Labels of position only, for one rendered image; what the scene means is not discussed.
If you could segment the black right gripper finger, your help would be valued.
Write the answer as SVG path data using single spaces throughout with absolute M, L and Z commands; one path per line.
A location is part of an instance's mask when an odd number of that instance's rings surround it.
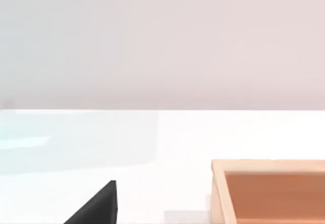
M 111 180 L 63 224 L 117 224 L 117 213 L 117 185 Z

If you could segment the shallow salmon-coloured box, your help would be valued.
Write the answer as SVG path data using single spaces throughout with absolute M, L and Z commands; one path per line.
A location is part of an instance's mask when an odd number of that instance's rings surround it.
M 325 224 L 325 160 L 214 159 L 211 224 Z

